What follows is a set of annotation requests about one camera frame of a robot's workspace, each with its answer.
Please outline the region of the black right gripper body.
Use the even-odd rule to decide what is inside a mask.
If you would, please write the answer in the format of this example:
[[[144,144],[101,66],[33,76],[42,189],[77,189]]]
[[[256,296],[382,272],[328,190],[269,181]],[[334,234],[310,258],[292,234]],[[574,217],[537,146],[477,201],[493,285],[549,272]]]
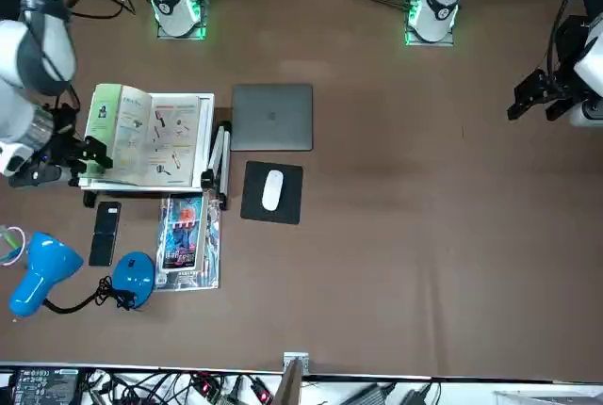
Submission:
[[[76,134],[77,111],[68,104],[59,104],[49,108],[53,117],[53,134],[42,150],[41,164],[52,172],[58,172],[61,178],[71,178],[67,162],[81,159],[81,145],[84,140]]]

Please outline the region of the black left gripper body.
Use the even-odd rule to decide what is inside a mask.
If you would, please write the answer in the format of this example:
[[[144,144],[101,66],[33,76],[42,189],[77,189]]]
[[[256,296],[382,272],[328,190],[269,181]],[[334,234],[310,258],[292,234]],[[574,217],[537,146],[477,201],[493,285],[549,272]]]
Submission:
[[[559,69],[554,73],[542,71],[545,79],[543,104],[570,99],[582,101],[588,96],[588,90],[578,74],[573,69]]]

